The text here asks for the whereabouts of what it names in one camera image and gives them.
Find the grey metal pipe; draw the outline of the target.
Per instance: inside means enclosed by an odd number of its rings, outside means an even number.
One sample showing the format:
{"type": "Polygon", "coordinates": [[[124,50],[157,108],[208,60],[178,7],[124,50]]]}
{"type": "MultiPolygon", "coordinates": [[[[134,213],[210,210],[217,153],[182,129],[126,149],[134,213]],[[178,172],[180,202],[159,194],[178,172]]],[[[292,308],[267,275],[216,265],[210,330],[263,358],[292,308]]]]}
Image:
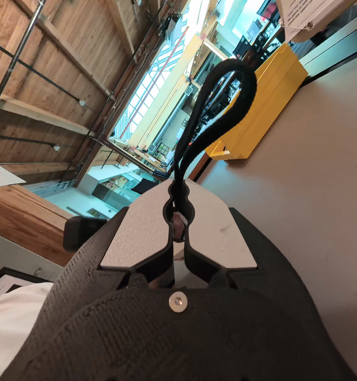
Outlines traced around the grey metal pipe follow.
{"type": "Polygon", "coordinates": [[[32,17],[31,17],[31,19],[27,25],[27,28],[25,29],[24,34],[22,35],[21,40],[19,42],[19,45],[16,48],[14,56],[12,57],[10,64],[9,64],[8,68],[6,69],[6,72],[5,72],[3,78],[0,82],[0,97],[1,97],[5,87],[7,85],[14,69],[15,69],[15,66],[16,66],[19,58],[20,58],[20,55],[23,52],[25,45],[27,44],[28,39],[29,39],[36,23],[38,22],[38,19],[40,18],[41,14],[42,14],[42,10],[43,10],[45,3],[47,1],[46,0],[40,0],[37,2],[38,2],[38,5],[36,7],[36,10],[31,15],[32,17]]]}

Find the yellow plastic bin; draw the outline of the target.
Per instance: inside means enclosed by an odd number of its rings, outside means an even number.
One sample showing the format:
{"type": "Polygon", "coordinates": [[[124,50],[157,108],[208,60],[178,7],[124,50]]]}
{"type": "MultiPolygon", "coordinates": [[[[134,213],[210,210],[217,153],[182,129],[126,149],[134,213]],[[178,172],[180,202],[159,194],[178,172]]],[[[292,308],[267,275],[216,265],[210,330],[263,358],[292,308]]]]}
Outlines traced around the yellow plastic bin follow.
{"type": "Polygon", "coordinates": [[[246,117],[205,149],[214,160],[248,159],[308,76],[288,44],[255,72],[257,93],[246,117]]]}

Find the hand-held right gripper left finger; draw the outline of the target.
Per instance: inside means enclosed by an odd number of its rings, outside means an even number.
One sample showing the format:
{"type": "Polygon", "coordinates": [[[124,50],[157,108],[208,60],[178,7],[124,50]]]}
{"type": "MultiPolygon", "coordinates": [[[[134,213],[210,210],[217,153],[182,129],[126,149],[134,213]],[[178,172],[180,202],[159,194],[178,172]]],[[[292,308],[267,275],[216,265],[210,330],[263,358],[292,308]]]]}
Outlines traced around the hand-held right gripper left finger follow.
{"type": "Polygon", "coordinates": [[[126,211],[101,263],[103,270],[162,275],[173,265],[172,179],[139,196],[126,211]]]}

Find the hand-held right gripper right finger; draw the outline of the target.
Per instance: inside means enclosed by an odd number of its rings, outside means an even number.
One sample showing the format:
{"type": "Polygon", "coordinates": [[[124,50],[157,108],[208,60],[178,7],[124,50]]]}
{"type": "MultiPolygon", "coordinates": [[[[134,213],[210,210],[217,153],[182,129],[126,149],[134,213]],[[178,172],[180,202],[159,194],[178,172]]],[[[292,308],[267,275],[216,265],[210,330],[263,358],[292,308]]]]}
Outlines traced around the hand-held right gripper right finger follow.
{"type": "Polygon", "coordinates": [[[218,272],[257,269],[248,245],[227,204],[190,179],[183,184],[184,260],[191,273],[211,279],[218,272]]]}

